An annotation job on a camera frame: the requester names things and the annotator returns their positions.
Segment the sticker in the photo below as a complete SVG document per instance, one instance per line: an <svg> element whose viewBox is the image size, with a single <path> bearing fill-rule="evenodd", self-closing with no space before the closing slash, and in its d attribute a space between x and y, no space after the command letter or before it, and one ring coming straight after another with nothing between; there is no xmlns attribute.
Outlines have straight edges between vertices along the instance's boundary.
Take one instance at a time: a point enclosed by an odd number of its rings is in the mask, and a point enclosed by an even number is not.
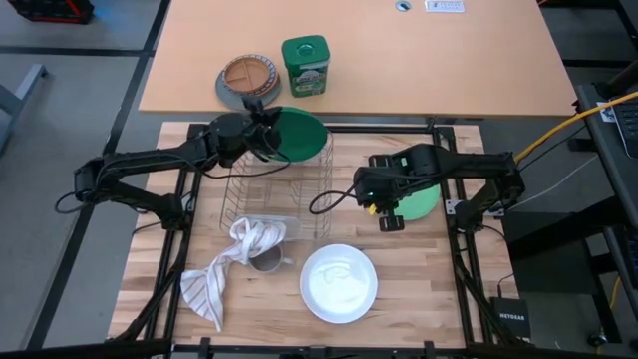
<svg viewBox="0 0 638 359"><path fill-rule="evenodd" d="M607 105L607 103L596 103L597 106ZM614 113L613 107L608 107L606 109L600 110L600 117L603 122L615 123L616 122L616 113Z"/></svg>
<svg viewBox="0 0 638 359"><path fill-rule="evenodd" d="M466 7L463 1L433 1L426 0L427 12L464 13Z"/></svg>

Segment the metal cup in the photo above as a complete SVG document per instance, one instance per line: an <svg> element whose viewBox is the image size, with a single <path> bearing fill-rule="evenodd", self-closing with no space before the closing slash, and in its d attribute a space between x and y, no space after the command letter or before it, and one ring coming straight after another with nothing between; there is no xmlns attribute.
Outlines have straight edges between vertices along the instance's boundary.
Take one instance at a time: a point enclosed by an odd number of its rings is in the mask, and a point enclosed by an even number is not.
<svg viewBox="0 0 638 359"><path fill-rule="evenodd" d="M295 263L292 259L283 255L281 245L276 245L254 258L248 259L248 262L256 271L262 273L272 273L279 269L282 263L291 265Z"/></svg>

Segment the white plate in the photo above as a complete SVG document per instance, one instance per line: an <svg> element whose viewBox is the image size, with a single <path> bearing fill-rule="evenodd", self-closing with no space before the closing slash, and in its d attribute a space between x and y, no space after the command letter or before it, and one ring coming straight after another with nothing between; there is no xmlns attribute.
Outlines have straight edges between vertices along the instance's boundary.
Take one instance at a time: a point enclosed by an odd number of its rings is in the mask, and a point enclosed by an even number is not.
<svg viewBox="0 0 638 359"><path fill-rule="evenodd" d="M301 297L320 319L344 324L361 318L377 296L377 272L359 249L327 245L314 252L301 271Z"/></svg>

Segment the green canister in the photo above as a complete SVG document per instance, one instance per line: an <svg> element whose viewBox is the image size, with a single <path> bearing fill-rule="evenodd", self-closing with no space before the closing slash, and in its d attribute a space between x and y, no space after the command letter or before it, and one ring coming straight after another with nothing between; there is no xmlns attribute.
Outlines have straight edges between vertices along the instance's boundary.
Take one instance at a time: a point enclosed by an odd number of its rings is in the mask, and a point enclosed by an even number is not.
<svg viewBox="0 0 638 359"><path fill-rule="evenodd" d="M281 46L294 97L321 95L326 91L330 51L321 35L289 39Z"/></svg>

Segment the wooden board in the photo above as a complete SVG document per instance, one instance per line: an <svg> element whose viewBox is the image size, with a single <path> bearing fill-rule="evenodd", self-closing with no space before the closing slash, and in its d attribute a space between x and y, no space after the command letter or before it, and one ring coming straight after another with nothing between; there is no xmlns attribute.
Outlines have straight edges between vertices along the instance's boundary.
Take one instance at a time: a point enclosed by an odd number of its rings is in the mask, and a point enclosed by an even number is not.
<svg viewBox="0 0 638 359"><path fill-rule="evenodd" d="M140 110L225 112L215 79L260 54L281 74L272 106L316 114L569 117L576 99L536 0L465 0L463 14L400 12L394 0L178 0L170 4ZM323 35L327 92L295 99L286 39Z"/></svg>
<svg viewBox="0 0 638 359"><path fill-rule="evenodd" d="M188 124L164 123L159 147L173 147L185 139ZM456 126L460 152L481 153L479 128ZM429 142L423 135L334 135L333 189L346 189L356 167L367 163L371 153L394 153L412 144ZM226 173L214 169L216 175ZM148 190L173 190L176 172L151 174ZM481 180L466 180L468 195ZM204 179L201 184L187 269L209 266L230 239L219 228L225 180ZM138 226L155 221L141 215ZM494 220L487 224L501 229ZM158 228L141 231L133 238L122 289L110 335L122 332L151 297L158 269L164 232ZM347 243L366 253L375 265L379 291L372 309L359 321L347 325L328 324L315 317L299 294L299 274L307 256L327 243ZM490 230L477 233L477 247L483 284L495 294L496 283L511 274L506 244ZM329 240L319 243L286 243L286 253L296 261L293 267L275 274L260 274L233 264L224 295L225 321L217 333L212 322L197 316L180 300L174 339L180 344L198 344L208 336L218 345L290 345L362 347L422 347L432 340L438 348L464 346L459 304L455 291L450 244L442 202L427 217L409 222L396 233L379 231L377 219L352 200L345 200L332 212ZM515 296L513 279L504 282L503 292ZM475 335L479 337L477 309L471 307ZM165 304L159 317L163 333Z"/></svg>

